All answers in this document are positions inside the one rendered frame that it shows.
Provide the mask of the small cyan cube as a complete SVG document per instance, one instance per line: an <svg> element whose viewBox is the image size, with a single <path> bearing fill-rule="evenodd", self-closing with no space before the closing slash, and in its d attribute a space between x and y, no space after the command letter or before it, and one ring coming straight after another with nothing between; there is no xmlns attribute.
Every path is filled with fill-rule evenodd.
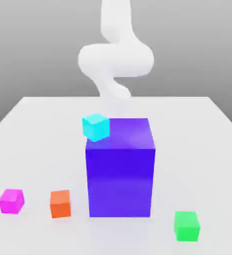
<svg viewBox="0 0 232 255"><path fill-rule="evenodd" d="M93 114L82 118L83 135L96 142L110 136L110 119Z"/></svg>

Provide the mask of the small green cube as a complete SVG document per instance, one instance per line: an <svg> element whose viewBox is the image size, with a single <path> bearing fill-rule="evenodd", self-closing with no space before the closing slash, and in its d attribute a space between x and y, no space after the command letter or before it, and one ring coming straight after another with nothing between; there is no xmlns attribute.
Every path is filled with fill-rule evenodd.
<svg viewBox="0 0 232 255"><path fill-rule="evenodd" d="M174 217L174 232L179 242L197 242L200 233L200 223L195 211L176 211Z"/></svg>

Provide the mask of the small orange cube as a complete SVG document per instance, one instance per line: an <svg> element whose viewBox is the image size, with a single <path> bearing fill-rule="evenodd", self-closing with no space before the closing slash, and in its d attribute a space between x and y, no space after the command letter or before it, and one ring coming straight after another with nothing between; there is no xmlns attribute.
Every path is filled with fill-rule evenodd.
<svg viewBox="0 0 232 255"><path fill-rule="evenodd" d="M50 193L50 210L52 218L71 216L70 191L59 190Z"/></svg>

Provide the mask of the small magenta cube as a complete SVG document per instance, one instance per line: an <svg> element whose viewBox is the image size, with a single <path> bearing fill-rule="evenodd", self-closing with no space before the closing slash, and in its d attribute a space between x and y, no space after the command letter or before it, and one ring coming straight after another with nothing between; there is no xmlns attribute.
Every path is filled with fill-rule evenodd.
<svg viewBox="0 0 232 255"><path fill-rule="evenodd" d="M21 189L5 189L0 196L0 210L4 214L18 214L24 205Z"/></svg>

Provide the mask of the large purple box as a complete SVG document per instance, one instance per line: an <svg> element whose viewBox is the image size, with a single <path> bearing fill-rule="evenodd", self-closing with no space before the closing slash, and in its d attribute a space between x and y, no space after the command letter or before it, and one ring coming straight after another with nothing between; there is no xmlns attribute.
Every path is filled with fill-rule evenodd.
<svg viewBox="0 0 232 255"><path fill-rule="evenodd" d="M147 118L114 118L85 148L90 217L149 217L155 144Z"/></svg>

